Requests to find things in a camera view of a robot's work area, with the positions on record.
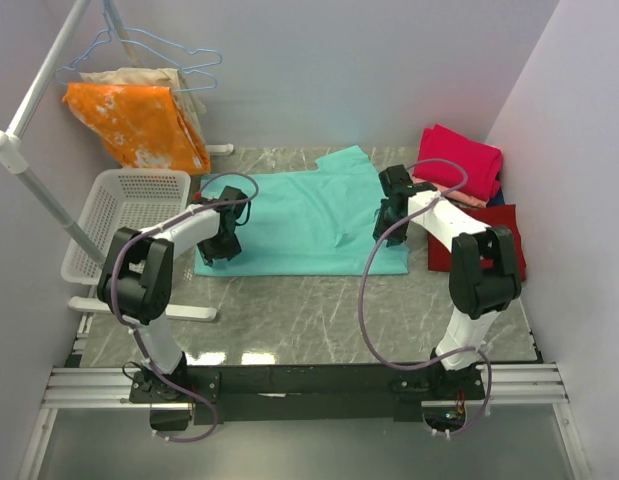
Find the teal t shirt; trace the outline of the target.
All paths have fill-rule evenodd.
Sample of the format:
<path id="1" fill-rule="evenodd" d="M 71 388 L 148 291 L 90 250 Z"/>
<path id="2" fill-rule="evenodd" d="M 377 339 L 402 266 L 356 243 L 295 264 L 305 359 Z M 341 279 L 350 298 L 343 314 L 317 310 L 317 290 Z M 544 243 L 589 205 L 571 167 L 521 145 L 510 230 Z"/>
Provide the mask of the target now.
<path id="1" fill-rule="evenodd" d="M 232 260 L 194 272 L 207 277 L 359 276 L 408 271 L 406 245 L 369 256 L 383 197 L 378 173 L 358 146 L 330 153 L 316 169 L 285 173 L 230 175 L 207 187 L 212 196 L 231 186 L 255 196 L 246 225 L 236 230 L 242 252 Z"/>

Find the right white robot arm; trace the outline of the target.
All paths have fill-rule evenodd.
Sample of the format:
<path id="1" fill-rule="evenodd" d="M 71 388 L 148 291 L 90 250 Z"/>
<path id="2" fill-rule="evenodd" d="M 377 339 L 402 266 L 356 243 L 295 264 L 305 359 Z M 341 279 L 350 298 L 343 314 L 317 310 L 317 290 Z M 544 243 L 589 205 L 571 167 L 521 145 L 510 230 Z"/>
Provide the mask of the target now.
<path id="1" fill-rule="evenodd" d="M 402 165 L 383 170 L 379 181 L 384 198 L 370 256 L 383 245 L 405 242 L 410 223 L 424 228 L 451 255 L 448 289 L 454 310 L 426 363 L 441 364 L 428 374 L 428 387 L 436 397 L 449 399 L 463 386 L 460 370 L 475 363 L 491 325 L 521 294 L 514 236 L 506 226 L 492 227 L 472 218 L 433 184 L 414 182 Z"/>

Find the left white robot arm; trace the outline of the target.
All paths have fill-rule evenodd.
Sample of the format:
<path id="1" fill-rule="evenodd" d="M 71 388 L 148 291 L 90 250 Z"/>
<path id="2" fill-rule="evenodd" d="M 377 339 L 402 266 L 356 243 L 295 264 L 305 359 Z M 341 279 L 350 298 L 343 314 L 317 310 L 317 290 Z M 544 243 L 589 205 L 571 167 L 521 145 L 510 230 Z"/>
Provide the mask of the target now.
<path id="1" fill-rule="evenodd" d="M 218 198 L 202 198 L 156 225 L 123 227 L 111 241 L 97 297 L 134 336 L 147 367 L 157 374 L 153 389 L 165 401 L 182 399 L 189 388 L 186 360 L 173 337 L 166 309 L 174 262 L 195 247 L 203 262 L 231 260 L 242 252 L 236 228 L 250 213 L 251 198 L 227 186 Z"/>

